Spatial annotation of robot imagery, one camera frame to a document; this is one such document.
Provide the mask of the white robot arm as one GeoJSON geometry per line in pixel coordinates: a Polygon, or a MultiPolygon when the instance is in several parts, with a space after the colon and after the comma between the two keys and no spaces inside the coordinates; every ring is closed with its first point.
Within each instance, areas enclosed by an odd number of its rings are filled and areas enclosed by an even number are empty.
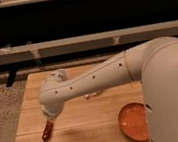
{"type": "Polygon", "coordinates": [[[72,98],[142,82],[150,142],[178,142],[178,38],[161,37],[127,49],[73,79],[52,72],[40,89],[42,113],[60,115],[72,98]]]}

